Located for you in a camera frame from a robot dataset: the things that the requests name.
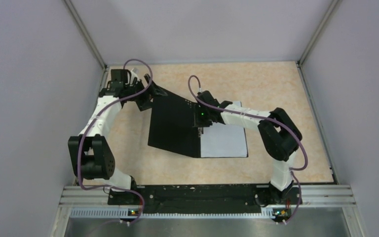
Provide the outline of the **metal folder clip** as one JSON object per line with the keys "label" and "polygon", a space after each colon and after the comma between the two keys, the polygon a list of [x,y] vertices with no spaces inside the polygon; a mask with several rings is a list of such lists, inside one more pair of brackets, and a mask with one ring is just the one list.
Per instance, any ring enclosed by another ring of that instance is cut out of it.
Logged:
{"label": "metal folder clip", "polygon": [[203,133],[204,133],[204,128],[203,128],[203,127],[199,127],[199,128],[197,129],[198,137],[201,137]]}

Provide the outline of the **white paper stack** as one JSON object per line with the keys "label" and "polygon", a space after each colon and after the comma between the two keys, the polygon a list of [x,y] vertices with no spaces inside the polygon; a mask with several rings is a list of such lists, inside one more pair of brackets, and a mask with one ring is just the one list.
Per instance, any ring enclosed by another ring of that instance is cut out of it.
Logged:
{"label": "white paper stack", "polygon": [[213,123],[202,129],[201,158],[247,158],[248,147],[245,129],[237,125]]}

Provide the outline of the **black file folder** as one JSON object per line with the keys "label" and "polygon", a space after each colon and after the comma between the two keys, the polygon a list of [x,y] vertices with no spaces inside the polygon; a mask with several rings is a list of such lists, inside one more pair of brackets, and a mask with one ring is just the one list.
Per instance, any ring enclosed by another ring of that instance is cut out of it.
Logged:
{"label": "black file folder", "polygon": [[191,158],[200,157],[200,137],[194,126],[194,105],[166,90],[167,96],[152,103],[148,145]]}

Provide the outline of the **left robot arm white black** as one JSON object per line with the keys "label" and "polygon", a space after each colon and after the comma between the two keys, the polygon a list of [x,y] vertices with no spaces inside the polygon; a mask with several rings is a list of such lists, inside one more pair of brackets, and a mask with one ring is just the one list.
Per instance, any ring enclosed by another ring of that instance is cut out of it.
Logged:
{"label": "left robot arm white black", "polygon": [[68,139],[73,172],[84,190],[91,189],[91,186],[84,186],[84,180],[97,180],[103,187],[119,190],[126,204],[136,202],[139,194],[132,187],[134,179],[116,167],[107,137],[125,103],[135,102],[138,109],[144,111],[152,107],[153,98],[165,95],[166,92],[153,82],[152,72],[141,79],[136,69],[111,70],[111,80],[100,90],[87,125],[78,135]]}

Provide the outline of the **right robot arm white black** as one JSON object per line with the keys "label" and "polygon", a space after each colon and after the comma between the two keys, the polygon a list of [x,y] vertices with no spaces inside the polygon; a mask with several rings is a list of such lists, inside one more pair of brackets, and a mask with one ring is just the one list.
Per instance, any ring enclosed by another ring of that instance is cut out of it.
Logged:
{"label": "right robot arm white black", "polygon": [[206,127],[212,123],[236,125],[258,131],[266,152],[273,158],[273,172],[269,196],[275,203],[283,203],[290,196],[288,187],[293,182],[291,170],[303,138],[300,130],[282,108],[257,111],[230,101],[221,103],[206,90],[195,95],[197,101],[196,125]]}

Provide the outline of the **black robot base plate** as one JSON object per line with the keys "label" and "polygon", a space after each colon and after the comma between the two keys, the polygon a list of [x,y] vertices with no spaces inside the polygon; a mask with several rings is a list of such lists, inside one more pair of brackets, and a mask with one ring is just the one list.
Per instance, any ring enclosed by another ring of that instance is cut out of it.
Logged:
{"label": "black robot base plate", "polygon": [[108,195],[109,205],[140,205],[144,214],[258,214],[303,202],[298,187],[280,192],[270,184],[146,185]]}

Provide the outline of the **aluminium frame rail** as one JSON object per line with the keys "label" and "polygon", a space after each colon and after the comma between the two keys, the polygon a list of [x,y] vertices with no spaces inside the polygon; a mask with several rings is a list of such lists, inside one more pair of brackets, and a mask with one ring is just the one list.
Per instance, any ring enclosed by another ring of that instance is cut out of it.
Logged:
{"label": "aluminium frame rail", "polygon": [[272,199],[267,185],[147,185],[136,194],[109,189],[64,188],[59,204],[73,217],[119,219],[273,219],[294,209],[353,207],[347,185],[294,186],[281,200]]}

